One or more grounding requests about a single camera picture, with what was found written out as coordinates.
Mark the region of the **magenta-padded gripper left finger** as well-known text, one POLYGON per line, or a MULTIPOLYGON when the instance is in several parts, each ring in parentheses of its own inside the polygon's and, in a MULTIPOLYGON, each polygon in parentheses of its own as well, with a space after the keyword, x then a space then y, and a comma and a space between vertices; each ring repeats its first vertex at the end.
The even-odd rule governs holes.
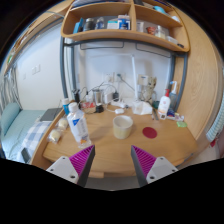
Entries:
POLYGON ((95 146, 92 145, 70 157, 61 156, 47 171, 78 186, 84 187, 94 157, 95 146))

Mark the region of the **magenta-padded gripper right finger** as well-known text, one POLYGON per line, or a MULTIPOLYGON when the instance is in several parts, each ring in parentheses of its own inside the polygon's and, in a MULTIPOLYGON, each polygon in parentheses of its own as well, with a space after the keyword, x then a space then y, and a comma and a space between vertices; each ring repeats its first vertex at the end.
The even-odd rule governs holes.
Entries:
POLYGON ((178 171, 165 157, 155 157, 134 145, 131 146, 131 157, 140 187, 178 171))

